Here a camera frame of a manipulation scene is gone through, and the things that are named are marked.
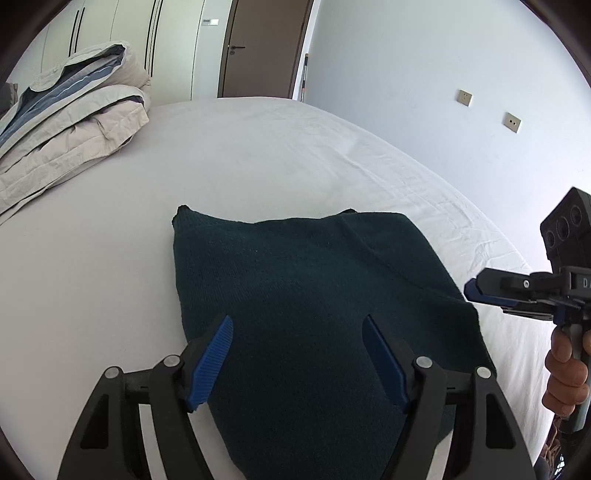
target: finger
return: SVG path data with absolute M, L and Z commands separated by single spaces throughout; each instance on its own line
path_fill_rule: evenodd
M 583 336 L 583 347 L 585 351 L 591 355 L 591 330 L 586 332 Z
M 546 392 L 542 397 L 542 405 L 559 417 L 568 417 L 574 412 L 574 405 L 565 405 L 550 392 Z
M 587 366 L 580 360 L 570 358 L 568 362 L 561 363 L 552 352 L 548 352 L 544 364 L 552 376 L 565 385 L 579 387 L 587 380 Z
M 560 329 L 556 327 L 552 332 L 552 355 L 559 362 L 567 362 L 573 354 L 573 347 L 570 344 L 569 337 Z
M 589 387 L 571 387 L 558 381 L 556 377 L 550 377 L 548 380 L 548 392 L 565 405 L 579 405 L 587 399 Z

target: electrical socket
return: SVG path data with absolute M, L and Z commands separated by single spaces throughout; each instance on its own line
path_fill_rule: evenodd
M 470 103 L 472 102 L 472 94 L 465 92 L 464 90 L 459 90 L 456 100 L 462 105 L 470 106 Z
M 503 120 L 503 125 L 505 125 L 509 130 L 517 133 L 519 131 L 519 127 L 521 126 L 521 120 L 515 115 L 511 115 L 509 112 L 507 112 L 505 114 L 505 119 Z

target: cabinet handle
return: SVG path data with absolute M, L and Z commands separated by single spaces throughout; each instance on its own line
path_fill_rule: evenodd
M 72 42 L 74 41 L 74 30 L 76 29 L 76 22 L 78 22 L 78 14 L 80 10 L 76 10 L 76 18 L 74 19 L 74 25 L 72 25 L 72 35 L 70 35 L 70 48 L 68 48 L 68 56 L 72 55 Z
M 82 27 L 82 17 L 84 17 L 84 10 L 86 7 L 82 7 L 82 13 L 80 14 L 80 23 L 78 23 L 78 31 L 76 32 L 76 42 L 74 43 L 74 53 L 78 50 L 78 35 L 80 35 L 80 28 Z
M 164 0 L 160 1 L 160 7 L 158 8 L 158 17 L 156 18 L 156 25 L 154 27 L 154 39 L 152 40 L 152 61 L 150 62 L 150 76 L 154 76 L 154 52 L 156 50 L 156 35 L 158 34 L 158 24 L 160 23 L 160 12 L 162 11 L 162 4 Z
M 144 68 L 148 70 L 148 49 L 150 48 L 150 34 L 152 32 L 152 20 L 154 19 L 154 9 L 156 8 L 156 0 L 152 3 L 152 14 L 150 15 L 150 23 L 148 24 L 148 34 L 146 35 L 146 53 L 144 55 Z

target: knit fabric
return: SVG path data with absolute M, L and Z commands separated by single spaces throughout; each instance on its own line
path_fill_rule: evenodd
M 235 324 L 209 406 L 248 480 L 380 478 L 405 417 L 363 346 L 367 314 L 445 369 L 494 371 L 476 310 L 404 215 L 249 224 L 182 206 L 173 226 L 187 340 Z M 446 407 L 440 437 L 452 427 Z

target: white bed sheet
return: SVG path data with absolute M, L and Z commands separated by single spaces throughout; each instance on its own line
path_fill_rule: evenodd
M 0 227 L 0 424 L 37 480 L 61 456 L 104 369 L 180 352 L 171 219 L 179 205 L 255 222 L 347 208 L 407 215 L 460 288 L 484 267 L 528 271 L 461 194 L 412 158 L 291 100 L 220 99 L 154 108 L 131 143 Z M 552 325 L 478 306 L 498 381 L 537 457 Z M 142 409 L 145 421 L 149 409 Z M 192 422 L 215 478 L 241 479 L 207 407 Z M 164 479 L 153 432 L 154 480 Z M 449 438 L 431 466 L 440 478 Z

